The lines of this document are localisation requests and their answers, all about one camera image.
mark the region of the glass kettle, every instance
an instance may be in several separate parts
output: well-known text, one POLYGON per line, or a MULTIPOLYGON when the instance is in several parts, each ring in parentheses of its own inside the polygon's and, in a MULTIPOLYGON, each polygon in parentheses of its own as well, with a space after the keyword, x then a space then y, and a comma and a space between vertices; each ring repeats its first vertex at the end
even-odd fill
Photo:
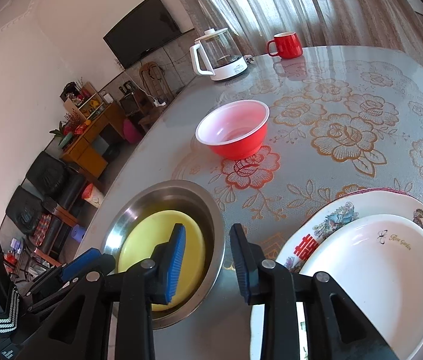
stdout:
POLYGON ((195 73, 210 76, 213 81, 229 79, 247 68, 247 63, 228 28, 218 31, 214 28, 206 30, 205 35, 195 39, 195 44, 190 47, 190 54, 195 73), (198 53, 206 70, 200 68, 198 53))

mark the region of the flat screen tv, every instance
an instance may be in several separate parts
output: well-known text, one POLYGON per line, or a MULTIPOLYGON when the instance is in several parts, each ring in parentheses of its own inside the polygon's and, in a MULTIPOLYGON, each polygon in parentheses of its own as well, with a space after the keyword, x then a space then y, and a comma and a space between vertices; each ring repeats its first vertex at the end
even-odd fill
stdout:
POLYGON ((181 35, 160 0, 145 0, 103 37, 126 69, 153 50, 181 35))

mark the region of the stainless steel bowl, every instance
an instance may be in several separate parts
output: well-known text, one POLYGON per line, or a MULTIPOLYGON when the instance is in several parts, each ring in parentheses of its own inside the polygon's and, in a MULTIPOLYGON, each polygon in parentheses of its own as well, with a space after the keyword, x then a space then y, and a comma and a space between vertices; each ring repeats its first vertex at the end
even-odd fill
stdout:
MULTIPOLYGON (((118 267, 121 248, 133 228, 146 217, 163 210, 184 212, 198 224, 205 240, 205 267, 199 284, 187 299, 169 310, 152 313, 153 329, 181 321, 200 305, 215 284, 225 252, 222 214, 210 193, 190 181, 164 181, 135 196, 113 220, 101 251, 115 257, 115 269, 118 267)), ((117 304, 113 313, 118 315, 117 304)))

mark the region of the curtain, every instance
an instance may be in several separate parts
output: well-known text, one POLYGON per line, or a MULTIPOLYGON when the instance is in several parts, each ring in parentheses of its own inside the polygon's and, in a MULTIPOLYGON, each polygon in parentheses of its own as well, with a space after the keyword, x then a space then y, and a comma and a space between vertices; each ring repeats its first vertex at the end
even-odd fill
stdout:
POLYGON ((181 0, 199 34, 228 27, 244 54, 264 54, 273 35, 295 31, 304 47, 401 50, 423 66, 423 25, 407 0, 181 0))

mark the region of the red chinese character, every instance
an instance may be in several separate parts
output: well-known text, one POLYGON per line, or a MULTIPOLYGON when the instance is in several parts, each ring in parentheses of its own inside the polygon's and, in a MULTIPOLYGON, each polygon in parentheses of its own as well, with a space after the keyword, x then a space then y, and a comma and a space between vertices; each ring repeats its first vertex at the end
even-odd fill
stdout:
POLYGON ((308 257, 311 256, 317 247, 318 242, 308 234, 306 237, 303 237, 300 244, 295 247, 295 256, 298 256, 302 260, 308 260, 308 257))

